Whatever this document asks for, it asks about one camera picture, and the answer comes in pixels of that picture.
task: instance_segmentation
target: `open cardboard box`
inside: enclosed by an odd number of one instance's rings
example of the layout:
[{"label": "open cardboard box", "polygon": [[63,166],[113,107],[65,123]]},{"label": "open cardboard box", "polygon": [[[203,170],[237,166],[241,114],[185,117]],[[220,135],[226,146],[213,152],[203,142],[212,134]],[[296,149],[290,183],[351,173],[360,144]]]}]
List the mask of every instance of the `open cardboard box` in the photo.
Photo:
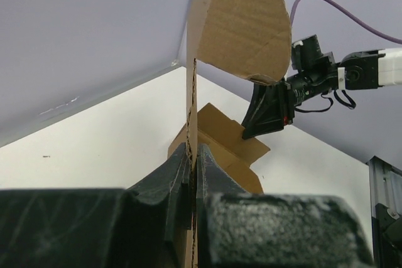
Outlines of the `open cardboard box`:
[{"label": "open cardboard box", "polygon": [[[269,148],[257,139],[242,140],[244,128],[213,105],[197,112],[197,60],[269,85],[285,75],[290,53],[291,24],[284,0],[192,0],[187,16],[187,122],[169,155],[185,141],[194,168],[198,143],[206,143],[229,176],[249,192],[262,193],[250,165]],[[186,267],[197,263],[191,261],[191,250],[197,249],[194,238],[190,232]]]}]

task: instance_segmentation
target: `black foreground object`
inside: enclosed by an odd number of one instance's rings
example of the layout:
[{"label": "black foreground object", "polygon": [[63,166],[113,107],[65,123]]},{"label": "black foreground object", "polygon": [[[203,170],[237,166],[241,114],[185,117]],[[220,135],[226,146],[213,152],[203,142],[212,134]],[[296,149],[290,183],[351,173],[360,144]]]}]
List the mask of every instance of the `black foreground object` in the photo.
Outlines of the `black foreground object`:
[{"label": "black foreground object", "polygon": [[0,191],[0,267],[371,267],[358,221],[329,197],[252,196],[205,145],[182,144],[128,190]]}]

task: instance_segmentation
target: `brown cardboard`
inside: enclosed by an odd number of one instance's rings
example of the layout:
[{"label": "brown cardboard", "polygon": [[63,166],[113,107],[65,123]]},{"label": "brown cardboard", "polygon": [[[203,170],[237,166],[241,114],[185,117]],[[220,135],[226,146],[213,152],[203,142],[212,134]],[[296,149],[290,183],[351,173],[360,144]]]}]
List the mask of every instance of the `brown cardboard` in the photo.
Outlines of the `brown cardboard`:
[{"label": "brown cardboard", "polygon": [[190,160],[197,155],[197,60],[270,84],[285,75],[290,45],[284,0],[192,0],[187,18],[186,142]]},{"label": "brown cardboard", "polygon": [[[250,193],[263,192],[258,176],[250,165],[269,151],[256,138],[243,140],[244,128],[231,120],[212,104],[207,104],[198,112],[198,142],[206,144],[211,150],[217,164],[234,181]],[[184,127],[171,143],[168,156],[185,141]]]}]

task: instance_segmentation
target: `robotic arm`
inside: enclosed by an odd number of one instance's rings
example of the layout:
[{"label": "robotic arm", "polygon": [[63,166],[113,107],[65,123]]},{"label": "robotic arm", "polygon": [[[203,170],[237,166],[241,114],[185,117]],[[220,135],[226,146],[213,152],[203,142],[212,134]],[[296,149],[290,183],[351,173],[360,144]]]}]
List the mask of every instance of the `robotic arm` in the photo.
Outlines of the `robotic arm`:
[{"label": "robotic arm", "polygon": [[[334,104],[329,97],[354,109],[356,103],[346,90],[377,89],[402,84],[402,48],[360,51],[336,63],[334,55],[322,53],[316,35],[294,42],[291,61],[297,74],[272,86],[254,84],[253,97],[242,122],[243,139],[283,130],[292,124],[295,112],[325,112]],[[339,97],[342,91],[347,101]],[[303,110],[299,106],[316,95],[329,99],[322,110]]]}]

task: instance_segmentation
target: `tabletop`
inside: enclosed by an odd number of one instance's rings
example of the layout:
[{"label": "tabletop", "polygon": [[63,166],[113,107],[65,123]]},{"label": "tabletop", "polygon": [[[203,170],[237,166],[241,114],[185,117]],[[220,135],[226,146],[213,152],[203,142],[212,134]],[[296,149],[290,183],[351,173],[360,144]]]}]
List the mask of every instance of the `tabletop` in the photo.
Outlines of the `tabletop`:
[{"label": "tabletop", "polygon": [[[249,103],[198,76],[198,108],[241,122]],[[185,123],[185,68],[146,82],[0,148],[0,188],[127,188],[161,165]],[[265,193],[333,195],[361,221],[372,249],[368,167],[293,126],[258,137],[251,168]]]}]

